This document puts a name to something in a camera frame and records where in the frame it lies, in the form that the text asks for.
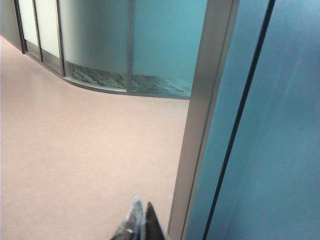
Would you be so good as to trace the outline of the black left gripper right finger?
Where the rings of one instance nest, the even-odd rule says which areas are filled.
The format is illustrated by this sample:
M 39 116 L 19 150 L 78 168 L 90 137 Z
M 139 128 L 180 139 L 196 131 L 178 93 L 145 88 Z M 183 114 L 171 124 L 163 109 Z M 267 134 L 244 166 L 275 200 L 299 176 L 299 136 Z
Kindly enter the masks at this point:
M 151 202 L 148 202 L 145 212 L 145 240 L 165 240 L 165 234 L 157 218 Z

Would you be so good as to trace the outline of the left gripper left finger with clear tape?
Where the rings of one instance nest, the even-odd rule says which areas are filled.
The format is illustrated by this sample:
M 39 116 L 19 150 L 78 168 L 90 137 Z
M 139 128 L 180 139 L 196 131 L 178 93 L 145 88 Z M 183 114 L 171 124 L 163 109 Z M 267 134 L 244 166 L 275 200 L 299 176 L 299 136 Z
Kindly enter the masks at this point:
M 145 237 L 146 216 L 139 195 L 133 197 L 128 214 L 117 228 L 111 240 L 143 240 Z

